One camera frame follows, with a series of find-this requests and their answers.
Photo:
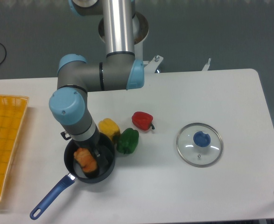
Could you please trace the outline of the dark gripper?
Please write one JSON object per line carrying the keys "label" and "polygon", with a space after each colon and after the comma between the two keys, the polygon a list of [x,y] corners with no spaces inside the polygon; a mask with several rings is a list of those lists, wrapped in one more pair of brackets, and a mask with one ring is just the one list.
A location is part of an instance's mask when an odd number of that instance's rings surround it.
{"label": "dark gripper", "polygon": [[82,140],[82,141],[78,141],[78,140],[75,140],[75,139],[73,139],[73,140],[74,140],[75,144],[78,147],[87,148],[87,149],[92,150],[92,152],[94,153],[95,157],[99,158],[100,157],[100,153],[99,153],[99,151],[97,149],[97,144],[99,142],[99,139],[100,139],[100,134],[99,133],[94,133],[87,140]]}

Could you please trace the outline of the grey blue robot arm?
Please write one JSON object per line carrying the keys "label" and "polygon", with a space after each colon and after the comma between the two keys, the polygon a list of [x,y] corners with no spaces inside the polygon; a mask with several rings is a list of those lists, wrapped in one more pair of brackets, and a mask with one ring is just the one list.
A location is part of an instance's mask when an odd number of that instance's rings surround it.
{"label": "grey blue robot arm", "polygon": [[100,158],[97,147],[100,134],[88,110],[88,93],[138,89],[143,87],[145,75],[143,61],[136,59],[134,53],[134,1],[71,1],[80,15],[86,14],[94,4],[102,7],[106,61],[88,63],[76,54],[62,57],[57,72],[57,90],[49,99],[49,108],[79,147],[91,150]]}

